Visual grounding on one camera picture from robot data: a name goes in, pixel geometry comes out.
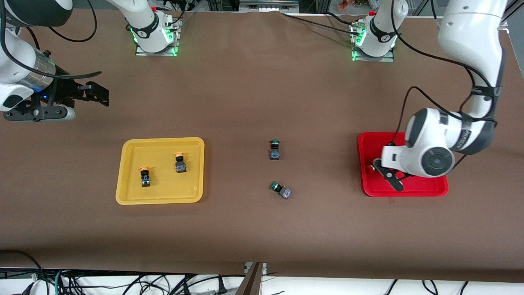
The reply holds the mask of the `aluminium frame rail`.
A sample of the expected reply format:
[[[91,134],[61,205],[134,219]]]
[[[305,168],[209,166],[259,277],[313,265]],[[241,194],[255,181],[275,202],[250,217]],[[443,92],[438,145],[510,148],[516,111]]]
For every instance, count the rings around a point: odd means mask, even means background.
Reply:
[[[238,0],[239,12],[300,13],[299,0]]]

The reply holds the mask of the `yellow plastic tray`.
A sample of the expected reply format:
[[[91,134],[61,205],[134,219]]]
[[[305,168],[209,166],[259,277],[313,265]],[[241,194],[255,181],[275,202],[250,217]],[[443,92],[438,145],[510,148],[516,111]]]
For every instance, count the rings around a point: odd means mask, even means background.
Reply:
[[[185,155],[187,172],[175,170],[174,153]],[[205,143],[199,137],[131,139],[124,145],[115,198],[121,205],[196,203],[203,195]],[[142,187],[140,167],[150,168]]]

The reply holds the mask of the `colourful small objects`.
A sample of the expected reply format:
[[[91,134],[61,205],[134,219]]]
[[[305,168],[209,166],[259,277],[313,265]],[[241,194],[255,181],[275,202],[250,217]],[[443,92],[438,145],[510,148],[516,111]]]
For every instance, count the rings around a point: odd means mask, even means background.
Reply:
[[[376,11],[382,4],[381,0],[339,0],[337,9],[342,12]]]

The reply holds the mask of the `fabric table cover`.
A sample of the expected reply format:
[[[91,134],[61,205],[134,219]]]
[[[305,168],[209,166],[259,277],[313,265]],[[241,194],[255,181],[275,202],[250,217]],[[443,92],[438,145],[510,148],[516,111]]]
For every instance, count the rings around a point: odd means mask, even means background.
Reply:
[[[445,197],[377,198],[361,188],[358,135],[394,131],[410,86],[456,110],[462,67],[401,44],[394,62],[352,61],[346,34],[277,12],[187,14],[178,56],[139,57],[119,11],[97,16],[86,43],[34,28],[66,71],[101,71],[111,102],[77,102],[70,122],[0,119],[0,250],[45,268],[261,261],[279,276],[524,282],[524,78],[507,32],[490,147],[448,175]],[[125,142],[193,136],[205,142],[198,202],[116,202]]]

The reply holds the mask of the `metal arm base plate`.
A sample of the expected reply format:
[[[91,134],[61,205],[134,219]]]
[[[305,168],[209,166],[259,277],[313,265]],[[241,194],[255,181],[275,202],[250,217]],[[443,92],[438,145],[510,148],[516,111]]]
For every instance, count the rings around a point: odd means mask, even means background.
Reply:
[[[149,34],[143,31],[136,33],[131,29],[133,40],[136,43],[137,56],[174,57],[178,54],[178,45],[181,37],[181,19],[173,19],[171,15],[164,15],[158,27]]]
[[[351,37],[352,61],[394,62],[393,47],[398,36],[376,36],[367,29],[364,23],[350,26],[350,32],[355,32]]]

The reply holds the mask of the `red plastic tray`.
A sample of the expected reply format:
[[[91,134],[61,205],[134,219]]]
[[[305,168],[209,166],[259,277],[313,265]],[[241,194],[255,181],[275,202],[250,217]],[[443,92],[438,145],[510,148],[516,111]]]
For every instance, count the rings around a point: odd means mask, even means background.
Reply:
[[[380,158],[382,147],[391,141],[393,132],[364,132],[357,139],[363,191],[371,197],[443,197],[449,192],[446,176],[427,179],[419,176],[402,179],[404,189],[396,191],[372,163]]]

